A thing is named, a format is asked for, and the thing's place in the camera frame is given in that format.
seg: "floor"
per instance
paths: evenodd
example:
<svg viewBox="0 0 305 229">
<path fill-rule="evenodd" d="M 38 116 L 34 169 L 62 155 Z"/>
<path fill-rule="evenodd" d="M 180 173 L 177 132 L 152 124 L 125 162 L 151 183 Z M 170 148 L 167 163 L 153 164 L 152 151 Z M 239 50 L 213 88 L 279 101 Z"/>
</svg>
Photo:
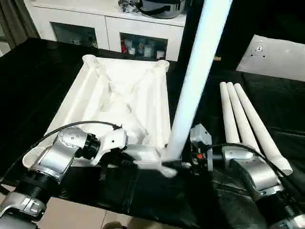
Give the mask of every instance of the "floor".
<svg viewBox="0 0 305 229">
<path fill-rule="evenodd" d="M 14 190 L 13 187 L 9 186 L 6 186 L 6 188 L 10 191 Z M 3 199 L 4 196 L 0 194 L 0 202 Z M 119 221 L 128 229 L 178 229 L 58 198 L 50 199 L 47 211 L 41 221 L 38 222 L 38 227 L 40 229 L 101 229 L 106 223 L 112 221 Z"/>
</svg>

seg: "white tube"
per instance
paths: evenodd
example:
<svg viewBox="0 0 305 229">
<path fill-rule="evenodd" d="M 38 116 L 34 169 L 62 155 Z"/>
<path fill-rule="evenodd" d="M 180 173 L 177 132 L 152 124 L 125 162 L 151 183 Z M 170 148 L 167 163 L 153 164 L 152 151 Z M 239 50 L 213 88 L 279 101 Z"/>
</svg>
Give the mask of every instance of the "white tube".
<svg viewBox="0 0 305 229">
<path fill-rule="evenodd" d="M 257 152 L 260 153 L 260 149 L 258 147 L 258 144 L 250 127 L 250 124 L 247 120 L 246 114 L 244 113 L 244 109 L 234 89 L 233 83 L 232 82 L 227 83 L 227 88 L 228 88 L 231 104 L 233 107 L 235 119 L 237 122 L 238 130 L 242 138 L 242 143 L 253 147 Z"/>
<path fill-rule="evenodd" d="M 236 123 L 234 120 L 234 114 L 230 102 L 227 84 L 225 82 L 221 82 L 219 86 L 220 86 L 221 104 L 223 107 L 224 132 L 225 132 L 226 142 L 239 143 L 240 142 L 239 136 L 237 132 Z"/>
<path fill-rule="evenodd" d="M 205 0 L 173 122 L 167 153 L 178 159 L 189 135 L 232 0 Z"/>
<path fill-rule="evenodd" d="M 244 111 L 246 112 L 247 117 L 251 123 L 251 126 L 254 129 L 257 139 L 264 151 L 265 156 L 272 163 L 274 163 L 280 170 L 282 170 L 286 175 L 291 174 L 292 168 L 289 162 L 287 161 L 286 158 L 284 158 L 281 155 L 275 142 L 271 138 L 268 130 L 266 129 L 265 125 L 263 124 L 256 110 L 254 109 L 253 105 L 251 104 L 243 88 L 239 83 L 235 84 L 234 86 L 237 95 L 240 99 L 240 102 L 243 105 Z"/>
</svg>

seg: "wall outlet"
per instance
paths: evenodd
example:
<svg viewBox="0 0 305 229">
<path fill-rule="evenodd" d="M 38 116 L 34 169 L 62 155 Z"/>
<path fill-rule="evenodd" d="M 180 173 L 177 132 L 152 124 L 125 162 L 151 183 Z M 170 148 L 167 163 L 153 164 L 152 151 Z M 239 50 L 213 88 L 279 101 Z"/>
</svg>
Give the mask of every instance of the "wall outlet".
<svg viewBox="0 0 305 229">
<path fill-rule="evenodd" d="M 251 48 L 250 56 L 266 57 L 268 54 L 268 46 L 263 41 L 256 42 Z"/>
</svg>

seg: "black cloth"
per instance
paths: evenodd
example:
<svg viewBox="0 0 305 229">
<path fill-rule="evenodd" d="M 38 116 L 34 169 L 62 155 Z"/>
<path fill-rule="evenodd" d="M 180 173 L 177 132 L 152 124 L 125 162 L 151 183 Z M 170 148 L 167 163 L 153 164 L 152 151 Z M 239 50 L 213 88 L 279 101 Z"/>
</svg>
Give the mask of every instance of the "black cloth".
<svg viewBox="0 0 305 229">
<path fill-rule="evenodd" d="M 93 48 L 29 39 L 0 58 L 2 125 L 0 175 L 43 136 L 82 66 L 82 56 L 132 59 Z M 167 89 L 171 122 L 185 69 L 170 63 Z M 194 125 L 202 123 L 214 143 L 224 143 L 219 92 L 221 81 L 239 82 L 250 97 L 282 154 L 291 178 L 305 188 L 305 83 L 233 71 L 213 71 L 206 83 Z M 185 148 L 183 156 L 188 156 Z M 25 169 L 19 162 L 5 180 L 17 185 Z M 165 178 L 157 171 L 71 168 L 57 197 L 151 219 L 181 228 L 265 228 L 247 192 L 222 170 L 200 177 L 179 173 Z"/>
</svg>

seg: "black cable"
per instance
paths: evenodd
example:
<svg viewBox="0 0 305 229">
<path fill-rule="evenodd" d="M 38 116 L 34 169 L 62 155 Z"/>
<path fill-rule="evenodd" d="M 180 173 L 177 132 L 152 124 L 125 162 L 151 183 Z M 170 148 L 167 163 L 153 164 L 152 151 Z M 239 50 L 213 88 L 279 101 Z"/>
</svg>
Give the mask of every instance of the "black cable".
<svg viewBox="0 0 305 229">
<path fill-rule="evenodd" d="M 68 127 L 71 127 L 71 126 L 75 126 L 75 125 L 82 125 L 82 124 L 89 124 L 89 123 L 97 123 L 97 124 L 103 124 L 103 125 L 110 125 L 112 126 L 113 130 L 117 130 L 117 129 L 120 129 L 121 126 L 118 126 L 116 124 L 113 124 L 113 123 L 108 123 L 108 122 L 102 122 L 102 121 L 80 121 L 80 122 L 75 122 L 75 123 L 70 123 L 70 124 L 67 124 L 67 125 L 63 125 L 49 133 L 47 133 L 45 136 L 43 136 L 42 138 L 40 138 L 37 142 L 35 142 L 33 145 L 31 145 L 29 147 L 29 149 L 24 152 L 23 154 L 21 154 L 14 162 L 13 164 L 11 164 L 11 166 L 9 167 L 9 169 L 5 172 L 5 174 L 3 175 L 3 177 L 0 179 L 0 185 L 1 183 L 3 182 L 4 178 L 8 175 L 8 173 L 12 170 L 12 168 L 15 166 L 15 164 L 20 161 L 30 150 L 32 150 L 33 148 L 35 148 L 40 142 L 42 142 L 43 140 L 45 140 L 47 137 L 50 137 L 51 135 L 63 130 L 63 129 L 66 129 Z"/>
<path fill-rule="evenodd" d="M 279 173 L 280 175 L 282 175 L 287 181 L 289 181 L 289 183 L 301 194 L 301 196 L 304 196 L 304 192 L 303 190 L 292 180 L 290 179 L 289 176 L 287 176 L 282 170 L 280 170 L 275 164 L 273 164 L 269 159 L 267 159 L 265 156 L 261 155 L 260 153 L 258 153 L 255 149 L 249 147 L 249 146 L 245 146 L 239 143 L 223 143 L 223 144 L 215 144 L 215 145 L 207 145 L 206 149 L 209 148 L 216 148 L 216 147 L 224 147 L 224 146 L 237 146 L 240 148 L 244 148 L 248 151 L 250 151 L 251 153 L 254 153 L 256 156 L 258 156 L 259 158 L 263 159 L 270 167 L 271 169 L 275 172 L 275 173 Z"/>
<path fill-rule="evenodd" d="M 215 189 L 217 189 L 219 191 L 227 191 L 227 192 L 232 192 L 232 193 L 242 195 L 242 196 L 250 196 L 248 191 L 238 188 L 238 187 L 233 187 L 233 186 L 223 184 L 223 183 L 217 183 L 215 181 L 212 181 L 212 185 Z"/>
</svg>

